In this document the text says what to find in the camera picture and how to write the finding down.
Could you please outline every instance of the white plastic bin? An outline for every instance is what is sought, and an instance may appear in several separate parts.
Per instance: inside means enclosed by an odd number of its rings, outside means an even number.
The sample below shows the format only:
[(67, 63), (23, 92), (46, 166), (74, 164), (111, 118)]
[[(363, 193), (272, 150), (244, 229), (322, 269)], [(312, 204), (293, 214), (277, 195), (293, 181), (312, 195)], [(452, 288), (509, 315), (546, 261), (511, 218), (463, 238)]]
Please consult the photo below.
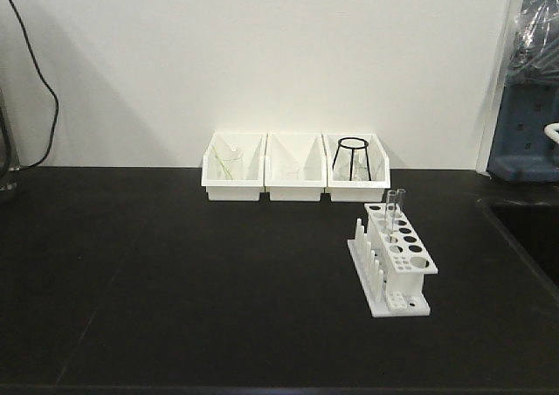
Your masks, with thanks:
[(319, 201), (326, 178), (320, 134), (268, 134), (264, 184), (271, 200)]
[(208, 198), (258, 201), (264, 192), (265, 150), (264, 133), (216, 132), (202, 163)]
[[(340, 149), (338, 158), (333, 168), (338, 141), (343, 137), (357, 137), (369, 143), (369, 166), (371, 181), (361, 175), (349, 181), (349, 163), (351, 151)], [(390, 163), (382, 144), (374, 134), (323, 134), (324, 147), (328, 164), (328, 186), (326, 192), (330, 193), (332, 201), (361, 201), (380, 202), (384, 190), (390, 188)], [(357, 150), (354, 155), (354, 172), (366, 171), (366, 154), (364, 150)]]

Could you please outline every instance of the test tube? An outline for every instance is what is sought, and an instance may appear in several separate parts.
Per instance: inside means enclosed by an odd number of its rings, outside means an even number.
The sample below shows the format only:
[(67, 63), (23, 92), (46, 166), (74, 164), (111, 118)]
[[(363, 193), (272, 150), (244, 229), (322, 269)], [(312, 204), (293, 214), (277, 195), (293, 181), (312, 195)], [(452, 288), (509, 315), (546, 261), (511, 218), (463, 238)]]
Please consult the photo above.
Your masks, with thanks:
[(405, 200), (405, 189), (398, 188), (396, 192), (396, 207), (397, 213), (396, 215), (400, 218), (404, 213), (404, 200)]
[(388, 190), (386, 193), (386, 207), (384, 209), (385, 231), (388, 235), (394, 232), (394, 217), (396, 214), (396, 191)]

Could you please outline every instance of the black cable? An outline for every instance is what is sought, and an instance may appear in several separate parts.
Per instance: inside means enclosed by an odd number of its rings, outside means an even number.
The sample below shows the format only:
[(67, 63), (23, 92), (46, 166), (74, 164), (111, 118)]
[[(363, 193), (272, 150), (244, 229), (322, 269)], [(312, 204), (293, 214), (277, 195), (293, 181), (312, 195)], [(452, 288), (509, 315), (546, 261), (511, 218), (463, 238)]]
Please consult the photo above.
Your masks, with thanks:
[(8, 174), (8, 172), (10, 172), (11, 142), (10, 142), (10, 135), (8, 134), (8, 126), (6, 125), (6, 120), (3, 117), (1, 108), (0, 108), (0, 131), (2, 132), (3, 145), (6, 148), (6, 152), (5, 152), (6, 158), (3, 161), (2, 168), (0, 168), (0, 179), (2, 179)]
[(27, 44), (27, 50), (29, 50), (29, 54), (31, 56), (31, 59), (33, 60), (33, 65), (35, 66), (35, 70), (37, 71), (37, 75), (41, 79), (41, 82), (43, 82), (43, 85), (45, 85), (45, 87), (51, 93), (52, 98), (54, 98), (54, 106), (55, 106), (54, 107), (54, 118), (52, 119), (51, 133), (49, 134), (49, 144), (46, 148), (46, 152), (43, 154), (43, 157), (41, 157), (35, 163), (32, 163), (29, 166), (23, 166), (23, 167), (20, 168), (20, 170), (30, 170), (31, 168), (35, 168), (36, 166), (39, 166), (41, 163), (43, 163), (45, 161), (45, 159), (51, 153), (52, 142), (54, 141), (54, 132), (56, 130), (57, 122), (59, 120), (60, 104), (59, 104), (59, 97), (56, 95), (56, 93), (52, 89), (51, 85), (49, 85), (49, 83), (45, 80), (45, 76), (43, 76), (43, 73), (41, 72), (41, 69), (38, 66), (37, 58), (35, 57), (35, 52), (33, 51), (33, 47), (31, 47), (31, 42), (29, 40), (29, 36), (27, 35), (27, 29), (25, 28), (24, 21), (22, 20), (21, 16), (19, 15), (19, 12), (17, 11), (16, 4), (14, 3), (13, 0), (8, 0), (8, 2), (10, 2), (10, 6), (11, 6), (12, 10), (16, 14), (17, 21), (19, 22), (19, 26), (21, 27), (22, 33), (24, 34), (25, 43)]

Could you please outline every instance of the white test tube rack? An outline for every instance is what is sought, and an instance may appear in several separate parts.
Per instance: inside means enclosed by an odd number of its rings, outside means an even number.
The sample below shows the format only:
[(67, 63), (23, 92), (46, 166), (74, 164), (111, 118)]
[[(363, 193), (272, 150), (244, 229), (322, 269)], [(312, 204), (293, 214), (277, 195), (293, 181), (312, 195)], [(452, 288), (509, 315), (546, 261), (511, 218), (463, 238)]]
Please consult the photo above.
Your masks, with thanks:
[(410, 221), (401, 211), (386, 215), (386, 204), (366, 204), (368, 227), (359, 218), (348, 240), (370, 311), (374, 317), (427, 316), (425, 274), (438, 270)]

